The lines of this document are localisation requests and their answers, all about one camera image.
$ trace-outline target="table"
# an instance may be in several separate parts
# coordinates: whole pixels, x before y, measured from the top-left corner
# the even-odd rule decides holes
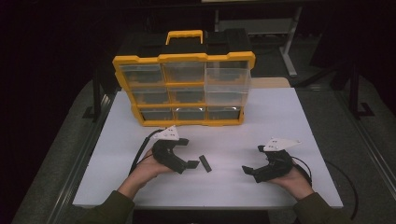
[[[128,175],[144,138],[157,129],[140,126],[131,114],[125,92],[118,92],[73,205],[92,207],[102,203]],[[207,173],[200,164],[182,175],[160,175],[136,195],[136,208],[268,210],[293,206],[295,201],[285,190],[270,183],[257,184],[241,168],[266,164],[265,155],[257,146],[266,144],[271,137],[302,141],[288,149],[289,154],[310,166],[314,190],[331,207],[343,206],[295,89],[252,89],[242,125],[189,125],[179,126],[177,131],[190,142],[185,147],[175,147],[175,154],[184,161],[205,155],[212,172]],[[148,148],[154,142],[150,140]]]

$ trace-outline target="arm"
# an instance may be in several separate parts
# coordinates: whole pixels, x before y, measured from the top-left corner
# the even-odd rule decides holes
[[[297,200],[293,210],[303,224],[347,224],[352,221],[338,210],[332,209],[315,193],[303,175],[292,168],[287,175],[270,180],[278,184]]]
[[[171,169],[159,164],[151,155],[152,152],[149,150],[120,187],[114,190],[104,203],[90,209],[77,221],[77,224],[125,223],[134,208],[133,199],[136,193],[157,175],[172,172]]]

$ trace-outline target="dark background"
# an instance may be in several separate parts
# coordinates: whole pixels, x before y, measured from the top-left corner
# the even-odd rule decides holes
[[[98,72],[105,92],[118,87],[111,61],[126,33],[213,31],[213,8],[144,7],[165,2],[170,6],[189,1],[128,2],[143,6],[139,10],[112,9],[125,7],[121,0],[0,3],[0,223],[9,223],[14,217],[68,109],[93,73]],[[224,19],[289,17],[294,2],[299,1],[291,2],[230,6],[221,15]],[[319,2],[305,6],[297,30],[300,35],[323,34],[312,64],[326,68],[340,59],[356,64],[396,114],[393,4]]]

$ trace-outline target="black controller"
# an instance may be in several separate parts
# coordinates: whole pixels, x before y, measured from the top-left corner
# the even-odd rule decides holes
[[[312,185],[311,177],[300,165],[293,163],[292,157],[285,149],[280,151],[264,151],[264,146],[258,146],[258,148],[260,152],[265,153],[267,156],[267,160],[269,161],[268,165],[256,170],[247,166],[242,166],[245,174],[253,175],[257,183],[286,175],[294,166],[304,175],[308,183]]]
[[[175,146],[186,146],[188,143],[189,139],[186,138],[180,138],[178,141],[158,140],[152,147],[152,155],[157,162],[182,174],[184,170],[195,169],[199,164],[199,161],[183,161],[175,155]]]

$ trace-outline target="wrist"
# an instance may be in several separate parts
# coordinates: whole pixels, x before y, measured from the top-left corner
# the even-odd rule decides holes
[[[311,195],[314,193],[314,190],[309,186],[309,184],[302,184],[302,185],[290,185],[285,186],[285,190],[293,196],[297,201]]]
[[[144,184],[139,181],[134,180],[131,177],[128,177],[124,180],[124,182],[120,185],[117,191],[131,200],[134,198],[136,193],[143,188]]]

